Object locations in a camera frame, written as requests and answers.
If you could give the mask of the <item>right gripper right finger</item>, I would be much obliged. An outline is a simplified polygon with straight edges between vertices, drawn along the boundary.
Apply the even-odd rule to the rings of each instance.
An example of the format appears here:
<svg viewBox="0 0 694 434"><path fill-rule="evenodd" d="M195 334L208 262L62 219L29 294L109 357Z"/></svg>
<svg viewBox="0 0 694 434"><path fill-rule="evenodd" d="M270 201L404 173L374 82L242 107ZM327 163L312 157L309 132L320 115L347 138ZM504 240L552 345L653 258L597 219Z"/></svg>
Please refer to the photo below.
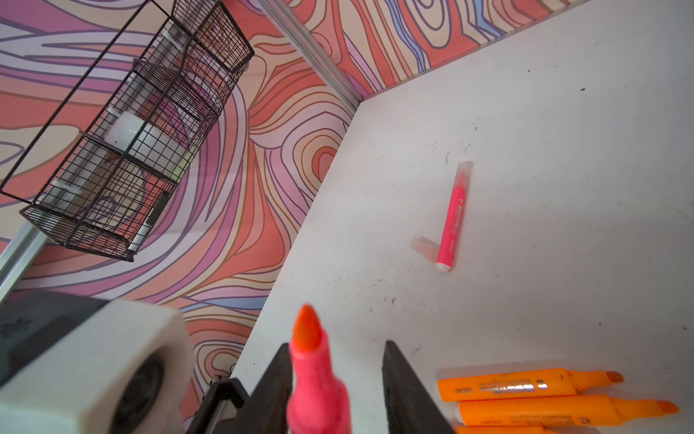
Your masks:
<svg viewBox="0 0 694 434"><path fill-rule="evenodd" d="M381 373L390 434L455 433L392 340L385 343Z"/></svg>

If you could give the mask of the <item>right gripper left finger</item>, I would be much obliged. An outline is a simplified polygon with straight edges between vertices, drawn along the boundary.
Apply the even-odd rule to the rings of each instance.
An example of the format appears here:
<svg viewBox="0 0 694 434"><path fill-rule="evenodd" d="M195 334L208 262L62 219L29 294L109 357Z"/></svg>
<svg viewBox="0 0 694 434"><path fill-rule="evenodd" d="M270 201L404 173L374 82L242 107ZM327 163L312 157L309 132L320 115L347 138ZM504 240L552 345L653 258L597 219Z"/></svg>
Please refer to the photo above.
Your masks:
<svg viewBox="0 0 694 434"><path fill-rule="evenodd" d="M228 433L287 433L287 405L293 387L289 344L280 345L252 392L232 378L242 404L228 426Z"/></svg>

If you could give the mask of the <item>pink highlighter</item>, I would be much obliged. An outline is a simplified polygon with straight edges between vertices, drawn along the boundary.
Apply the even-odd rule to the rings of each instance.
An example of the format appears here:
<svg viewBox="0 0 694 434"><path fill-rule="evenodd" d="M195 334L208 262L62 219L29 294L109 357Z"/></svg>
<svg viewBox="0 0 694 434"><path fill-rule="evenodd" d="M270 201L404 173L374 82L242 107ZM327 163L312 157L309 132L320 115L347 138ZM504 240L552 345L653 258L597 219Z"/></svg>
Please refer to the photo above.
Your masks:
<svg viewBox="0 0 694 434"><path fill-rule="evenodd" d="M350 433L349 394L334 374L329 336L318 314L301 307L289 343L296 383L287 405L287 424L293 433Z"/></svg>
<svg viewBox="0 0 694 434"><path fill-rule="evenodd" d="M467 191L464 186L455 186L446 215L446 224L437 255L437 269L449 272L455 265L457 244L464 219Z"/></svg>

